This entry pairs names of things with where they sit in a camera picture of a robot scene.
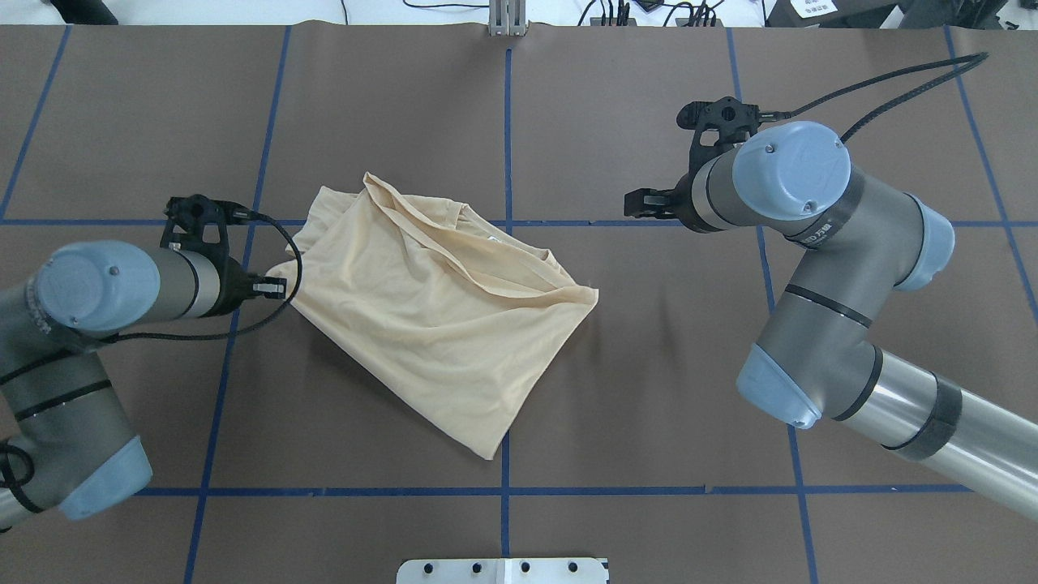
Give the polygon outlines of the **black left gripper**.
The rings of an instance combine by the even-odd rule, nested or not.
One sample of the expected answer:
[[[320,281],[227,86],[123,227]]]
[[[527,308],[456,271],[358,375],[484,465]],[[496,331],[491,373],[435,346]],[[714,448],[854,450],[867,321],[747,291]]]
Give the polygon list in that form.
[[[160,247],[177,252],[194,278],[194,297],[185,317],[227,315],[256,297],[286,299],[286,278],[256,276],[230,254],[229,226],[252,221],[255,214],[250,208],[192,195],[170,197],[164,214]]]

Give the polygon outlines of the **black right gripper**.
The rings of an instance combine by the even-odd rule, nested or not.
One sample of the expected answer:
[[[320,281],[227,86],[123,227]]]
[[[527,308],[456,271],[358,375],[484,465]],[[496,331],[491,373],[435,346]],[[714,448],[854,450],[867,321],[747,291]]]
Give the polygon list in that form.
[[[709,223],[706,211],[693,203],[693,182],[709,163],[745,143],[760,123],[760,108],[735,98],[687,104],[677,114],[677,126],[693,131],[687,173],[671,190],[639,188],[628,192],[625,216],[656,221],[678,219],[687,229],[701,234],[723,230]]]

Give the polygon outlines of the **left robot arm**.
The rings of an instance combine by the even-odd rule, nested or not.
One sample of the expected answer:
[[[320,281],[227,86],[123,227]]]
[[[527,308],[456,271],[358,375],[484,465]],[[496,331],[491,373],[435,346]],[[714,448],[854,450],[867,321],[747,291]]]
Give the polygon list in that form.
[[[2,291],[2,396],[19,432],[2,441],[2,531],[57,508],[78,521],[148,486],[144,444],[99,352],[122,341],[179,341],[139,326],[207,319],[267,297],[285,309],[293,280],[250,273],[229,227],[276,226],[266,214],[204,195],[171,197],[158,247],[70,243]]]

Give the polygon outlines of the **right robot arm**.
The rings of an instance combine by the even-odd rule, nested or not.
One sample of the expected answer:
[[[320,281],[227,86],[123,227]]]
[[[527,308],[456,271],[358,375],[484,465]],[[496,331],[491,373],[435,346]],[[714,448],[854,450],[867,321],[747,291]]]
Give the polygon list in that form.
[[[775,230],[804,254],[737,376],[742,397],[798,429],[830,419],[1031,520],[1036,425],[871,343],[893,291],[929,285],[955,230],[851,161],[844,138],[735,98],[691,102],[687,174],[627,193],[624,214],[696,233]]]

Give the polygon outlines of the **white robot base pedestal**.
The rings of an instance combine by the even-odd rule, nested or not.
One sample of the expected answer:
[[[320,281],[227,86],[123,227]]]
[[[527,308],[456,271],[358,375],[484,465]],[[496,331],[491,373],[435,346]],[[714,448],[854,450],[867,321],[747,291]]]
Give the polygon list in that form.
[[[593,557],[413,559],[397,583],[609,583],[608,560]]]

